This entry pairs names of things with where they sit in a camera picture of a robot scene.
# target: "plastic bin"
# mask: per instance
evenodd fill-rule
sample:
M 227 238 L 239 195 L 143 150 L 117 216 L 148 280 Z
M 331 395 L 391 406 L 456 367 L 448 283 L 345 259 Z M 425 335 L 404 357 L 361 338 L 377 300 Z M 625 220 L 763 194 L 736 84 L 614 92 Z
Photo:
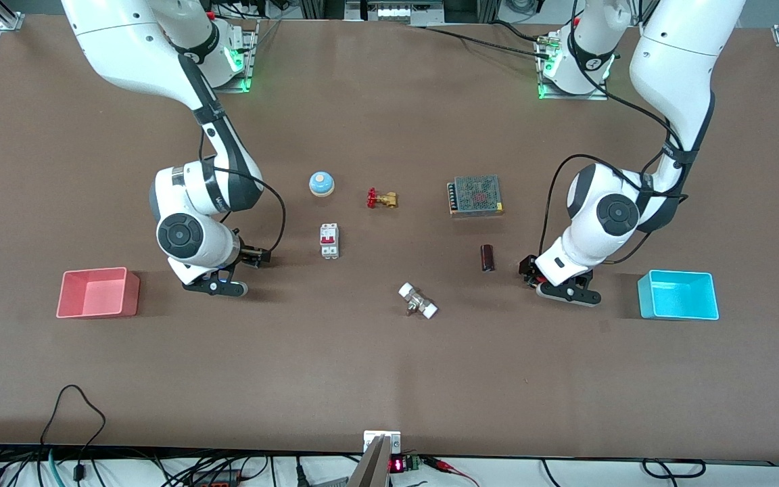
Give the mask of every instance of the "plastic bin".
M 639 309 L 655 320 L 717 320 L 714 279 L 707 272 L 649 271 L 639 280 Z
M 118 318 L 137 314 L 140 278 L 124 267 L 67 271 L 56 318 Z

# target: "black cable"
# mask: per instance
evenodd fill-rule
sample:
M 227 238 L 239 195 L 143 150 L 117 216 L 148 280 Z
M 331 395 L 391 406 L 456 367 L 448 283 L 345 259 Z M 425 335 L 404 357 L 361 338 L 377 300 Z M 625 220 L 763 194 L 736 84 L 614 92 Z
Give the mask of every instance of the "black cable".
M 41 454 L 43 454 L 43 451 L 44 451 L 43 446 L 38 448 L 38 456 L 34 462 L 35 472 L 38 474 L 38 485 L 40 487 L 44 487 L 44 479 L 41 478 Z
M 251 457 L 245 459 L 245 463 L 248 463 L 248 460 L 250 459 Z M 251 477 L 245 477 L 244 475 L 242 475 L 242 469 L 245 468 L 245 463 L 242 463 L 242 466 L 239 467 L 239 477 L 242 482 L 246 482 L 248 480 L 252 480 L 254 478 L 260 477 L 260 474 L 263 474 L 263 472 L 266 471 L 266 468 L 269 466 L 269 457 L 266 455 L 263 456 L 263 466 L 259 469 L 259 471 L 257 471 L 256 474 L 251 475 Z
M 236 15 L 240 16 L 240 18 L 245 18 L 245 19 L 248 19 L 248 18 L 268 18 L 268 16 L 262 16 L 260 14 L 245 14 L 245 13 L 242 13 L 241 10 L 236 8 L 233 4 L 230 4 L 230 7 L 226 6 L 223 3 L 217 3 L 216 5 L 218 5 L 220 8 L 223 8 L 223 9 L 225 9 L 226 11 L 228 11 L 228 12 L 230 12 L 232 14 L 236 14 Z
M 653 164 L 653 163 L 656 163 L 656 162 L 657 162 L 657 160 L 659 160 L 659 158 L 661 157 L 661 155 L 663 155 L 663 148 L 661 148 L 661 150 L 659 150 L 659 151 L 657 152 L 657 155 L 655 155 L 655 157 L 652 157 L 652 158 L 651 158 L 651 160 L 649 160 L 649 161 L 648 161 L 648 162 L 645 164 L 645 166 L 643 166 L 643 167 L 642 167 L 642 170 L 640 170 L 640 172 L 646 172 L 646 170 L 648 170 L 648 168 L 649 168 L 649 167 L 651 167 L 651 164 Z
M 182 469 L 182 471 L 180 471 L 176 475 L 173 475 L 172 478 L 170 478 L 170 480 L 161 484 L 161 487 L 168 487 L 168 486 L 173 487 L 175 485 L 175 482 L 180 484 L 186 484 L 185 478 L 187 476 L 190 476 L 193 472 L 199 471 L 199 469 L 204 468 L 205 466 L 208 465 L 212 465 L 217 461 L 218 459 L 216 457 L 212 457 L 212 459 L 208 459 L 208 460 L 205 459 L 205 457 L 201 457 L 200 459 L 197 460 L 197 463 L 194 463 L 194 465 L 192 465 L 191 467 Z
M 650 471 L 650 469 L 648 468 L 648 462 L 657 463 L 657 465 L 659 465 L 659 467 L 663 469 L 665 474 L 658 474 Z M 650 477 L 659 478 L 661 480 L 670 480 L 671 485 L 673 485 L 673 487 L 678 487 L 677 479 L 700 478 L 702 477 L 702 475 L 705 475 L 705 472 L 708 470 L 708 465 L 707 463 L 704 462 L 704 460 L 693 460 L 692 462 L 687 462 L 687 463 L 692 463 L 693 465 L 699 465 L 702 468 L 700 468 L 699 471 L 693 473 L 673 473 L 661 459 L 642 459 L 642 469 L 645 471 L 646 474 L 649 474 Z
M 578 3 L 579 3 L 579 0 L 573 0 L 573 16 L 572 16 L 572 18 L 575 18 L 575 15 L 576 15 L 575 9 L 578 6 Z M 629 101 L 626 101 L 624 98 L 621 98 L 621 97 L 619 97 L 617 95 L 612 95 L 612 93 L 608 92 L 606 89 L 603 89 L 603 87 L 601 87 L 599 83 L 597 83 L 596 81 L 592 80 L 591 77 L 588 76 L 588 72 L 585 71 L 585 68 L 582 65 L 582 62 L 579 61 L 578 51 L 576 50 L 578 48 L 578 46 L 576 46 L 576 44 L 575 44 L 575 22 L 571 22 L 571 24 L 569 25 L 569 37 L 568 37 L 567 44 L 569 46 L 569 49 L 571 50 L 572 58 L 575 61 L 576 68 L 578 68 L 579 72 L 582 73 L 582 76 L 584 76 L 585 79 L 588 80 L 589 83 L 591 83 L 591 86 L 593 86 L 595 89 L 597 89 L 598 91 L 603 93 L 603 95 L 606 95 L 607 98 L 614 99 L 615 101 L 617 101 L 618 103 L 621 103 L 621 105 L 624 105 L 625 107 L 633 108 L 637 112 L 639 112 L 641 114 L 645 114 L 651 120 L 654 120 L 657 123 L 659 123 L 663 127 L 663 129 L 667 130 L 669 135 L 671 135 L 675 139 L 675 145 L 677 145 L 677 147 L 680 150 L 682 150 L 682 151 L 684 150 L 684 145 L 681 143 L 681 138 L 678 136 L 677 132 L 675 132 L 669 126 L 668 123 L 666 123 L 664 120 L 662 120 L 657 115 L 652 114 L 651 112 L 647 111 L 645 108 L 641 108 L 640 106 L 638 106 L 638 105 L 636 105 L 634 103 L 631 103 Z
M 523 53 L 524 55 L 531 55 L 534 57 L 538 57 L 540 59 L 549 59 L 549 56 L 545 55 L 545 53 L 537 53 L 534 51 L 526 51 L 524 49 L 516 49 L 516 47 L 502 46 L 500 44 L 489 43 L 489 41 L 482 41 L 480 39 L 474 39 L 473 37 L 463 36 L 462 34 L 456 34 L 455 32 L 437 30 L 436 28 L 426 28 L 426 27 L 417 27 L 417 28 L 421 28 L 421 30 L 427 30 L 429 32 L 437 32 L 439 34 L 444 34 L 445 36 L 456 37 L 464 41 L 470 41 L 471 43 L 477 43 L 488 47 L 494 47 L 495 49 L 503 49 L 514 53 Z
M 101 484 L 101 487 L 108 487 L 108 485 L 104 483 L 104 479 L 101 478 L 101 472 L 98 471 L 98 466 L 95 464 L 95 457 L 90 457 L 89 461 L 92 462 L 92 469 L 95 471 L 95 477 L 98 478 L 98 483 Z
M 235 459 L 229 459 L 226 462 L 222 463 L 222 465 L 219 465 L 218 467 L 216 467 L 216 469 L 214 469 L 214 473 L 212 475 L 212 478 L 210 478 L 210 481 L 208 482 L 208 484 L 209 485 L 214 485 L 214 483 L 216 483 L 216 478 L 218 478 L 218 475 L 221 472 L 225 471 L 226 468 L 228 468 L 230 465 L 232 465 L 238 459 L 241 459 L 241 457 L 235 457 Z M 192 483 L 192 485 L 200 483 L 200 481 L 203 480 L 204 478 L 206 478 L 207 475 L 208 475 L 208 472 L 207 472 L 207 474 L 202 475 L 201 478 L 198 478 L 196 481 L 194 481 L 194 483 Z
M 158 457 L 158 453 L 157 453 L 157 451 L 154 451 L 154 452 L 152 453 L 152 455 L 155 457 L 155 462 L 154 462 L 154 463 L 155 463 L 155 465 L 157 465 L 157 466 L 158 466 L 158 468 L 160 468 L 160 469 L 161 469 L 161 472 L 164 474 L 164 478 L 165 478 L 165 479 L 167 479 L 167 480 L 170 480 L 170 478 L 172 478 L 172 477 L 171 477 L 171 475 L 170 475 L 170 474 L 167 472 L 167 470 L 166 470 L 166 469 L 164 469 L 164 464 L 163 464 L 163 463 L 161 463 L 161 459 Z
M 22 469 L 24 469 L 26 467 L 26 465 L 28 465 L 28 462 L 30 462 L 30 460 L 31 460 L 31 457 L 26 457 L 26 459 L 22 463 L 20 463 L 20 468 L 16 469 L 16 472 L 14 472 L 13 478 L 10 479 L 10 481 L 8 482 L 8 484 L 5 485 L 5 487 L 12 487 L 13 485 L 16 485 L 16 482 L 20 478 L 20 472 L 22 472 Z
M 71 388 L 76 389 L 77 392 L 80 392 L 80 397 L 83 397 L 83 402 L 85 402 L 86 405 L 89 406 L 89 408 L 91 408 L 93 411 L 98 413 L 98 416 L 101 419 L 101 425 L 99 426 L 98 431 L 96 431 L 95 434 L 92 435 L 92 438 L 89 438 L 89 441 L 86 441 L 86 443 L 83 444 L 83 447 L 80 448 L 80 451 L 77 453 L 77 466 L 75 467 L 75 469 L 78 467 L 82 469 L 80 462 L 83 457 L 83 451 L 86 450 L 87 447 L 89 447 L 89 444 L 92 443 L 92 441 L 95 441 L 95 439 L 98 438 L 98 435 L 100 435 L 102 431 L 104 431 L 104 426 L 106 426 L 106 424 L 108 423 L 108 418 L 106 418 L 104 413 L 102 413 L 101 410 L 95 406 L 95 404 L 92 404 L 92 401 L 90 401 L 89 398 L 86 397 L 86 392 L 83 392 L 83 389 L 81 389 L 80 386 L 76 384 L 68 384 L 67 386 L 64 386 L 64 388 L 62 388 L 59 391 L 59 395 L 56 396 L 56 404 L 53 405 L 53 413 L 50 414 L 50 419 L 47 420 L 47 425 L 44 425 L 44 430 L 41 432 L 41 437 L 38 440 L 38 444 L 40 444 L 41 447 L 44 446 L 44 437 L 46 437 L 47 432 L 49 432 L 50 425 L 53 425 L 53 419 L 55 419 L 56 417 L 56 411 L 59 410 L 59 401 L 62 401 L 62 394 L 64 394 L 65 391 Z M 38 469 L 39 469 L 38 477 L 40 479 L 41 476 L 40 466 L 38 466 Z M 80 487 L 80 478 L 77 478 L 77 487 Z
M 494 21 L 489 22 L 489 24 L 494 25 L 503 25 L 506 28 L 509 28 L 510 32 L 513 32 L 516 37 L 520 37 L 522 39 L 525 39 L 526 41 L 531 41 L 532 43 L 535 43 L 537 41 L 538 37 L 543 37 L 545 34 L 541 34 L 541 36 L 526 36 L 526 34 L 522 34 L 515 26 L 510 24 L 510 22 L 504 22 L 500 19 L 495 19 Z
M 139 454 L 139 457 L 130 457 L 128 455 L 123 455 L 122 453 L 119 453 L 118 450 L 131 450 L 131 451 L 134 451 L 134 453 Z M 198 455 L 201 455 L 203 453 L 212 453 L 212 451 L 216 451 L 216 453 L 217 453 L 217 451 L 219 451 L 219 450 L 214 449 L 214 448 L 204 448 L 204 449 L 193 450 L 193 451 L 192 450 L 186 450 L 186 451 L 183 451 L 183 453 L 177 453 L 177 454 L 174 454 L 174 455 L 167 455 L 167 456 L 164 456 L 164 457 L 158 456 L 158 458 L 161 459 L 161 460 L 194 459 L 194 457 L 197 457 Z M 108 455 L 115 456 L 115 457 L 117 457 L 117 459 L 130 459 L 130 460 L 151 459 L 151 457 L 148 454 L 143 453 L 143 451 L 138 450 L 137 448 L 133 448 L 133 447 L 112 448 L 112 449 L 109 450 Z
M 306 475 L 306 469 L 302 468 L 300 456 L 296 456 L 296 487 L 312 487 Z
M 546 459 L 540 459 L 540 461 L 543 462 L 543 468 L 545 468 L 546 475 L 549 477 L 549 481 L 552 483 L 552 485 L 554 485 L 554 487 L 561 487 L 561 485 L 557 483 L 556 480 L 554 480 L 554 477 L 549 470 L 549 463 L 546 462 Z
M 572 161 L 573 157 L 568 157 L 565 160 L 561 161 L 561 163 L 557 166 L 557 169 L 554 170 L 554 176 L 552 176 L 552 182 L 549 184 L 549 193 L 546 196 L 546 212 L 543 216 L 543 233 L 540 234 L 540 246 L 538 246 L 537 255 L 541 256 L 543 255 L 543 244 L 545 244 L 546 241 L 546 229 L 549 227 L 549 208 L 551 207 L 551 194 L 552 191 L 554 191 L 554 182 L 557 181 L 557 175 L 561 173 L 561 170 L 569 161 Z
M 240 172 L 240 170 L 225 169 L 223 167 L 218 167 L 215 164 L 207 162 L 206 160 L 204 160 L 204 130 L 203 129 L 200 130 L 200 145 L 198 145 L 198 148 L 197 148 L 197 157 L 198 157 L 198 160 L 201 162 L 201 164 L 204 164 L 204 166 L 212 167 L 214 170 L 220 170 L 221 172 L 226 172 L 229 175 L 236 175 L 236 176 L 239 176 L 241 178 L 245 178 L 245 179 L 248 179 L 250 181 L 253 181 L 253 182 L 257 183 L 258 185 L 262 185 L 265 188 L 267 188 L 269 190 L 269 192 L 271 192 L 273 194 L 273 196 L 275 196 L 276 200 L 279 201 L 279 205 L 281 206 L 281 228 L 279 228 L 279 235 L 278 235 L 278 237 L 275 238 L 275 243 L 273 243 L 273 246 L 270 247 L 267 250 L 267 252 L 272 252 L 273 250 L 275 250 L 279 246 L 279 243 L 281 243 L 281 238 L 284 237 L 284 228 L 285 228 L 285 226 L 287 226 L 287 206 L 285 206 L 284 198 L 281 197 L 281 194 L 279 194 L 278 191 L 275 191 L 275 188 L 273 188 L 272 186 L 266 184 L 262 180 L 254 177 L 252 175 L 247 175 L 247 173 Z M 228 214 L 225 215 L 220 220 L 220 222 L 224 223 L 225 220 L 228 218 L 229 214 L 230 213 L 228 212 Z
M 633 179 L 628 178 L 627 175 L 625 175 L 624 172 L 622 172 L 622 170 L 618 169 L 615 166 L 612 166 L 612 164 L 606 162 L 605 160 L 602 160 L 602 158 L 598 158 L 590 154 L 574 154 L 571 155 L 569 158 L 587 158 L 588 160 L 593 160 L 594 162 L 603 164 L 603 166 L 609 167 L 609 169 L 612 170 L 612 173 L 615 173 L 615 176 L 618 176 L 619 178 L 623 179 L 624 182 L 632 186 L 634 189 L 636 189 L 636 191 L 642 191 L 641 186 L 637 185 Z M 686 194 L 682 194 L 682 193 L 670 193 L 670 192 L 662 192 L 662 191 L 652 191 L 651 196 L 657 196 L 661 198 L 680 198 L 682 201 L 686 200 L 687 197 Z
M 639 241 L 639 243 L 636 244 L 636 247 L 633 247 L 633 250 L 630 250 L 630 253 L 628 253 L 627 255 L 622 256 L 622 258 L 620 258 L 618 260 L 615 260 L 615 261 L 603 261 L 603 263 L 605 263 L 606 265 L 614 265 L 616 263 L 624 262 L 625 260 L 631 258 L 633 256 L 633 254 L 636 253 L 636 250 L 639 250 L 640 247 L 642 246 L 642 244 L 645 244 L 645 241 L 648 240 L 649 237 L 651 237 L 651 232 L 646 233 L 645 237 L 643 237 Z
M 275 482 L 275 460 L 273 457 L 269 457 L 269 471 L 271 471 L 273 475 L 273 487 L 278 487 L 278 484 Z

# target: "blue bin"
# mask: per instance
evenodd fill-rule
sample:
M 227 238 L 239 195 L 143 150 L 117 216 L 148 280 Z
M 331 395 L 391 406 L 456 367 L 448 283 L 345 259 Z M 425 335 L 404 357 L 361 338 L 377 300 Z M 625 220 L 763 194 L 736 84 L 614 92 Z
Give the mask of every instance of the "blue bin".
M 655 320 L 717 320 L 714 279 L 707 272 L 649 271 L 639 280 L 639 311 Z

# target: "green indicator light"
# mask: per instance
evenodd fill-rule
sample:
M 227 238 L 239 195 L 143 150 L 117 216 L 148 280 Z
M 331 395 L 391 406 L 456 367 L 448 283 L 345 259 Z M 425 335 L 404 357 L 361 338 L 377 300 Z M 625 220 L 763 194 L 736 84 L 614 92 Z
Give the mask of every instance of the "green indicator light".
M 223 53 L 225 53 L 225 58 L 228 60 L 228 64 L 230 64 L 230 68 L 234 71 L 239 71 L 241 67 L 241 62 L 238 62 L 235 59 L 236 53 L 232 52 L 230 49 L 227 49 L 226 47 L 223 47 Z

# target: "electrical connector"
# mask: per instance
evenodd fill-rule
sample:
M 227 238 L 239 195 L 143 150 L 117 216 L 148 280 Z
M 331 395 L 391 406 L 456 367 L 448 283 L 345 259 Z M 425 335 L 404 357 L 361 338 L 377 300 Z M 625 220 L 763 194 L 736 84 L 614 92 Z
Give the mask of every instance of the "electrical connector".
M 197 471 L 191 474 L 191 487 L 236 487 L 239 484 L 238 469 L 222 471 Z
M 455 468 L 453 468 L 452 465 L 449 465 L 449 463 L 443 460 L 436 459 L 435 457 L 426 457 L 420 455 L 420 460 L 424 463 L 424 465 L 428 465 L 433 469 L 436 469 L 436 471 L 441 471 L 443 473 L 452 473 L 452 471 L 455 470 Z
M 296 465 L 296 487 L 312 487 L 312 484 L 309 484 L 308 478 L 306 478 L 306 471 L 302 469 L 302 465 L 299 462 Z
M 72 475 L 75 482 L 79 482 L 86 478 L 86 467 L 83 466 L 83 463 L 77 463 L 77 465 L 74 466 Z

